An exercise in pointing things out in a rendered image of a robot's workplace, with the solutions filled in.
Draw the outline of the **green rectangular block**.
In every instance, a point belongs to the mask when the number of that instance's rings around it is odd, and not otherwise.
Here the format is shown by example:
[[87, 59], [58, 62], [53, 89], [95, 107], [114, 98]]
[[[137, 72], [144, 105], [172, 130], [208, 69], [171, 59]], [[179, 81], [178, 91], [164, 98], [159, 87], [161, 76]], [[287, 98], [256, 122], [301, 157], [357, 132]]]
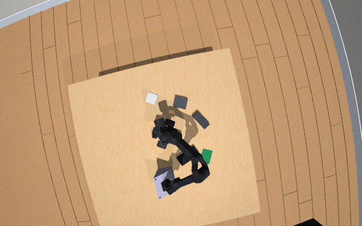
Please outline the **green rectangular block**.
[[205, 162], [207, 162], [207, 164], [210, 163], [210, 159], [211, 159], [211, 157], [212, 157], [212, 153], [213, 153], [213, 151], [206, 150], [206, 149], [203, 149], [203, 151], [202, 151], [203, 159], [204, 159]]

